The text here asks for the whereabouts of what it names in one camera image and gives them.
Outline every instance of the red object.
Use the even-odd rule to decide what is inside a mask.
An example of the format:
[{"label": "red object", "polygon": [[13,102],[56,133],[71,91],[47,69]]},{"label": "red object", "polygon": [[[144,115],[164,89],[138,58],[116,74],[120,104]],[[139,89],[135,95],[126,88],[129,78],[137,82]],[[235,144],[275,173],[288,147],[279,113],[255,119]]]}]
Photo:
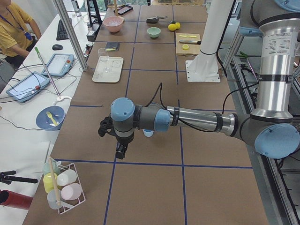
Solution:
[{"label": "red object", "polygon": [[0,205],[12,208],[28,210],[33,197],[22,195],[16,192],[3,190],[0,192]]}]

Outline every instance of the brown tabletop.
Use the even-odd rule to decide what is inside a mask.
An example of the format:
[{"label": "brown tabletop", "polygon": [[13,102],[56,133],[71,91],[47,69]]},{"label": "brown tabletop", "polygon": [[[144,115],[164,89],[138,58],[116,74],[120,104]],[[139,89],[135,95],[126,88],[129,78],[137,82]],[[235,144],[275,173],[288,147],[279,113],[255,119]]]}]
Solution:
[{"label": "brown tabletop", "polygon": [[[147,17],[166,15],[168,20],[147,24]],[[245,144],[224,134],[201,133],[170,127],[151,138],[141,130],[129,144],[124,160],[115,158],[117,141],[100,138],[100,121],[110,104],[128,97],[145,105],[163,83],[165,105],[206,111],[222,111],[230,92],[225,77],[220,83],[187,82],[185,60],[176,56],[175,35],[168,22],[181,22],[180,33],[203,36],[206,10],[202,6],[134,6],[124,15],[120,32],[101,27],[82,74],[51,156],[74,162],[86,201],[58,215],[48,207],[43,183],[33,199],[25,225],[253,225],[268,224]],[[152,39],[146,29],[161,28]],[[94,83],[98,48],[119,41],[123,57],[118,83]],[[233,100],[225,107],[234,112]]]}]

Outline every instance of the wooden stick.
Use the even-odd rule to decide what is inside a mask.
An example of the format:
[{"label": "wooden stick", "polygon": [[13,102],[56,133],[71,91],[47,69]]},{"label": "wooden stick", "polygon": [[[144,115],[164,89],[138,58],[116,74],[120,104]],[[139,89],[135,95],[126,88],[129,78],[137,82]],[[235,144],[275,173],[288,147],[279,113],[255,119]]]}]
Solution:
[{"label": "wooden stick", "polygon": [[114,3],[114,11],[115,11],[115,14],[116,14],[116,16],[119,16],[119,14],[118,14],[117,0],[113,0],[113,3]]},{"label": "wooden stick", "polygon": [[52,184],[53,184],[53,187],[54,187],[54,192],[55,192],[55,197],[56,197],[56,204],[58,206],[61,206],[60,193],[58,192],[58,188],[57,188],[57,183],[56,183],[56,179],[55,179],[55,175],[54,175],[54,170],[53,170],[53,166],[52,166],[52,158],[51,157],[48,158],[48,163],[49,163],[49,168],[50,168],[50,173],[51,173],[51,178],[52,178]]}]

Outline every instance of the keyboard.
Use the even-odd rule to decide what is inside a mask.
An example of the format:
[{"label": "keyboard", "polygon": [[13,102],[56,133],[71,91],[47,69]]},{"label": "keyboard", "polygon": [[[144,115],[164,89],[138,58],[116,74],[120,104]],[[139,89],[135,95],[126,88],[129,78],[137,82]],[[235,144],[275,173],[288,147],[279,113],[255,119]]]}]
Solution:
[{"label": "keyboard", "polygon": [[56,40],[60,41],[60,40],[66,40],[69,39],[67,31],[64,27],[64,25],[62,24],[62,21],[60,20],[58,22],[58,26],[57,26],[57,35],[56,35]]}]

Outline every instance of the person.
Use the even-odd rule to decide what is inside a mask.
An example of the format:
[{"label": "person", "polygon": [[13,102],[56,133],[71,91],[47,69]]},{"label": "person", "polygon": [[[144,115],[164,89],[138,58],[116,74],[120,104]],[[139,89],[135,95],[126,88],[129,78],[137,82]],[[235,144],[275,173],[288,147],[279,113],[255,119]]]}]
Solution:
[{"label": "person", "polygon": [[26,23],[39,39],[41,31],[34,19],[11,0],[0,0],[0,49],[15,68],[19,68],[37,42]]}]

